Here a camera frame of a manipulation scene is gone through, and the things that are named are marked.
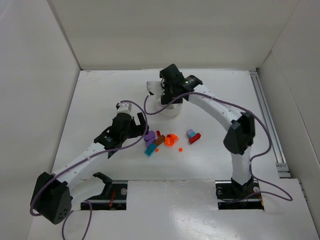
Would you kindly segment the white round divided container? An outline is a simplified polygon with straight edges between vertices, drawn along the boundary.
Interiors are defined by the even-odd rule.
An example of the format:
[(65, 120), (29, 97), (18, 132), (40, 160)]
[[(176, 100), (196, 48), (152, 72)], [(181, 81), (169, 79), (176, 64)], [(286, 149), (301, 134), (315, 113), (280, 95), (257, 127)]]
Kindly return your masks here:
[[(160, 96), (156, 98), (155, 107), (157, 111), (161, 110), (165, 106), (161, 103), (161, 100), (162, 98)], [(160, 111), (159, 114), (164, 117), (175, 117), (181, 112), (182, 107), (183, 103), (173, 103), (166, 107), (164, 110)]]

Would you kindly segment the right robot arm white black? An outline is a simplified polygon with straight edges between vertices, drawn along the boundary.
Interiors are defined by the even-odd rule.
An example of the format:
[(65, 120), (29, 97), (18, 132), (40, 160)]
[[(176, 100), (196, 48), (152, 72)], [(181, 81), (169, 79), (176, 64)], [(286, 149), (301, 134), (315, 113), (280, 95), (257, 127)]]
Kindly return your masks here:
[(231, 185), (235, 192), (245, 193), (253, 184), (250, 173), (251, 146), (256, 135), (255, 119), (246, 110), (240, 111), (219, 99), (194, 75), (184, 77), (175, 64), (159, 72), (164, 95), (163, 105), (184, 94), (183, 98), (200, 107), (226, 130), (223, 145), (231, 154)]

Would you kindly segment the teal lego brick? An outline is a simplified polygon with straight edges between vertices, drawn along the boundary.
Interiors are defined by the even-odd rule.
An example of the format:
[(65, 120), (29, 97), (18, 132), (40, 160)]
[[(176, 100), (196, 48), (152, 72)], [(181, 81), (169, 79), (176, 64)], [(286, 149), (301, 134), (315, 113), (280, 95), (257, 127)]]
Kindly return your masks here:
[(150, 156), (155, 152), (156, 149), (157, 149), (157, 145), (154, 144), (154, 143), (152, 143), (152, 144), (150, 144), (150, 145), (146, 148), (144, 154), (145, 154), (147, 157), (150, 157)]

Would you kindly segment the aluminium rail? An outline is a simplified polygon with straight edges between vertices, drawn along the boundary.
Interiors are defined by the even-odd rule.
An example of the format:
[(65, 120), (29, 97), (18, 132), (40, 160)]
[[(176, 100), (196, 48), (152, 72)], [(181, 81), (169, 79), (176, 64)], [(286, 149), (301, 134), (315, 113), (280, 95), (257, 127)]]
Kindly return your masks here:
[(272, 151), (275, 155), (276, 159), (276, 168), (278, 171), (278, 175), (280, 179), (290, 179), (292, 178), (289, 167), (286, 162), (286, 158), (284, 156), (282, 146), (279, 141), (279, 137), (277, 135), (277, 131), (272, 119), (272, 115), (267, 103), (267, 99), (265, 97), (258, 72), (256, 70), (250, 70), (249, 76), (252, 80), (252, 84), (257, 96), (257, 100), (259, 103), (259, 107), (262, 113), (263, 120), (265, 122), (265, 126), (269, 131), (271, 142), (272, 142)]

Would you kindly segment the purple rounded lego piece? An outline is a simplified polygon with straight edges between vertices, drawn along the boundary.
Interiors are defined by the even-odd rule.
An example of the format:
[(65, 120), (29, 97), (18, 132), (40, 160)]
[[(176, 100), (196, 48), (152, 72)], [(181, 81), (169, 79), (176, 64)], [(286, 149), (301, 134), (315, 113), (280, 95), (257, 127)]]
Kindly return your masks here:
[(155, 141), (156, 134), (154, 131), (150, 130), (143, 139), (145, 141), (146, 147), (148, 148)]

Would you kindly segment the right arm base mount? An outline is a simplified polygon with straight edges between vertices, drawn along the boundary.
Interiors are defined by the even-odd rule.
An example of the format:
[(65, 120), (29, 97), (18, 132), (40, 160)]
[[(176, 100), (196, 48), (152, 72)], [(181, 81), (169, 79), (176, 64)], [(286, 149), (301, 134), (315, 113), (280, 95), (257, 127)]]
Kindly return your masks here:
[(219, 210), (264, 210), (260, 194), (259, 183), (253, 180), (244, 187), (231, 180), (218, 180), (215, 182), (215, 194)]

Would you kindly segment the orange round lego piece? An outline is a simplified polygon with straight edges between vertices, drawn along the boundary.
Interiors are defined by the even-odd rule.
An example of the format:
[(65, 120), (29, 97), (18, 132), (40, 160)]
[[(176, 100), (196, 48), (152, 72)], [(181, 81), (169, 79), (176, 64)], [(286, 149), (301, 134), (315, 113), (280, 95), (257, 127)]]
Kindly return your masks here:
[(172, 147), (178, 139), (177, 135), (170, 133), (165, 137), (164, 143), (167, 147)]

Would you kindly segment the brown lego plate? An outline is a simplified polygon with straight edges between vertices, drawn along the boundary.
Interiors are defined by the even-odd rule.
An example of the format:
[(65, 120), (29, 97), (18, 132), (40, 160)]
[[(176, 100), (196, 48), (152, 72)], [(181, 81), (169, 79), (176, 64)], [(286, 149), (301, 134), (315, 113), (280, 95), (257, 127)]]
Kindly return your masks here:
[(154, 144), (156, 146), (160, 146), (161, 144), (163, 144), (165, 142), (165, 139), (166, 139), (166, 137), (164, 135), (161, 135), (154, 141)]

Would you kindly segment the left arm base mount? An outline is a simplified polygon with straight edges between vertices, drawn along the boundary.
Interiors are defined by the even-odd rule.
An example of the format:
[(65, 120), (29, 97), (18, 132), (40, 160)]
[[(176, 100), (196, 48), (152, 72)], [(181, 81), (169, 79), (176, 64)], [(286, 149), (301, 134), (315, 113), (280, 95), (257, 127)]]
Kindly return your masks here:
[(101, 172), (94, 175), (94, 179), (103, 182), (103, 189), (88, 199), (94, 211), (125, 211), (127, 209), (127, 180), (112, 180)]

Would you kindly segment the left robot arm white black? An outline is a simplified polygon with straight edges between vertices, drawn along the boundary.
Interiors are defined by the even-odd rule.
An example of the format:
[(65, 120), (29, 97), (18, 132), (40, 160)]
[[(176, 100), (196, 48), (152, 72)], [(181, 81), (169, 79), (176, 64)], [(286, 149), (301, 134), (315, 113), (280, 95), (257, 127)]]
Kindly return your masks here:
[(143, 139), (149, 130), (148, 120), (142, 111), (137, 118), (139, 124), (130, 113), (117, 113), (111, 126), (98, 135), (79, 157), (53, 173), (40, 174), (31, 197), (30, 213), (57, 225), (71, 212), (76, 199), (80, 202), (85, 200), (81, 196), (82, 191), (76, 189), (79, 184), (91, 177), (100, 179), (103, 185), (109, 182), (110, 178), (96, 171), (96, 168), (105, 161), (103, 154), (109, 159), (116, 152), (126, 149), (126, 140)]

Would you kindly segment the red lego brick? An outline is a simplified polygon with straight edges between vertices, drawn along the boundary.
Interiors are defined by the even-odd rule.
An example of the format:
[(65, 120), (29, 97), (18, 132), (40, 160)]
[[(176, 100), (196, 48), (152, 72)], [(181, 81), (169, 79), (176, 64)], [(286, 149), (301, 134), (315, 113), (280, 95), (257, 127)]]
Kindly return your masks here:
[(194, 136), (190, 137), (188, 139), (189, 144), (193, 144), (194, 142), (196, 142), (197, 140), (199, 140), (201, 138), (201, 134), (200, 133), (196, 133)]

